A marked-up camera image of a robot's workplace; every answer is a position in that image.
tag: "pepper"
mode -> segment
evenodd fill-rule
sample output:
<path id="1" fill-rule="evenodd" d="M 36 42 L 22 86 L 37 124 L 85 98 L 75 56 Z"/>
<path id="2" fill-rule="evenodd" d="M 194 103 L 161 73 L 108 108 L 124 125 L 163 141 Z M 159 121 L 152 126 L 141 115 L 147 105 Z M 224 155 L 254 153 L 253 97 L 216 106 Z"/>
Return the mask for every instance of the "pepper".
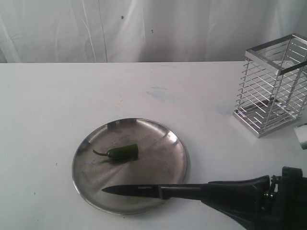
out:
<path id="1" fill-rule="evenodd" d="M 100 153 L 93 150 L 93 153 L 99 156 L 109 157 L 110 159 L 113 160 L 119 160 L 125 158 L 137 158 L 139 154 L 139 148 L 137 144 L 133 144 L 133 145 L 110 149 L 106 153 Z"/>

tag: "metal wire basket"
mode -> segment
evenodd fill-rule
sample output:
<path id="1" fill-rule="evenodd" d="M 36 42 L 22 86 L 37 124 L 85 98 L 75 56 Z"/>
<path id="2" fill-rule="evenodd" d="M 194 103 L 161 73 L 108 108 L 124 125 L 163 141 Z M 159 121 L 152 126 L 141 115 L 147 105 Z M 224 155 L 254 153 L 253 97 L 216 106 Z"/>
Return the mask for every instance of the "metal wire basket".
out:
<path id="1" fill-rule="evenodd" d="M 307 39 L 291 34 L 245 56 L 234 116 L 257 137 L 299 119 L 307 99 Z"/>

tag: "stainless steel plate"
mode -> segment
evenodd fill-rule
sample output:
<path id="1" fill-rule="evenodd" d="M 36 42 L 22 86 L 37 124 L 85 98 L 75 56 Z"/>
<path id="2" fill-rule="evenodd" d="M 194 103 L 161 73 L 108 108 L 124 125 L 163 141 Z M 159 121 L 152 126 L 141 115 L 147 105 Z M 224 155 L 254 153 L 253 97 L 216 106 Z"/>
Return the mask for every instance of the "stainless steel plate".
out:
<path id="1" fill-rule="evenodd" d="M 137 143 L 135 161 L 112 161 L 93 153 Z M 92 206 L 111 213 L 134 214 L 163 203 L 145 197 L 112 195 L 101 189 L 120 184 L 178 184 L 184 179 L 187 155 L 177 136 L 154 121 L 127 118 L 96 129 L 78 147 L 72 178 L 80 195 Z"/>

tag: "white curtain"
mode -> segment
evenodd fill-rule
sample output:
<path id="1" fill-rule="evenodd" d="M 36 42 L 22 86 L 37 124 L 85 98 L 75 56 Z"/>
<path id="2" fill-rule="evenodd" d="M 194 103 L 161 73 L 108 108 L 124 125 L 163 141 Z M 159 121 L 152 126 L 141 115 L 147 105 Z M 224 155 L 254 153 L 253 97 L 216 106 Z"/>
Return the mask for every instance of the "white curtain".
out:
<path id="1" fill-rule="evenodd" d="M 0 0 L 0 62 L 243 60 L 307 36 L 307 0 Z"/>

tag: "white table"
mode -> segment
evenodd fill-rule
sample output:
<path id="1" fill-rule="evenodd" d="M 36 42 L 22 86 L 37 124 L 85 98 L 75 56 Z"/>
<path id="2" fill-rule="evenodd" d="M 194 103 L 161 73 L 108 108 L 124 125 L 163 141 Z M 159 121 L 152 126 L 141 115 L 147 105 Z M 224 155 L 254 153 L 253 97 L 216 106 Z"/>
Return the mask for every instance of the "white table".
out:
<path id="1" fill-rule="evenodd" d="M 0 65 L 0 225 L 4 230 L 238 230 L 200 201 L 171 199 L 117 216 L 76 192 L 71 163 L 97 127 L 141 117 L 173 130 L 190 154 L 189 183 L 307 173 L 293 127 L 254 137 L 232 117 L 243 62 Z"/>

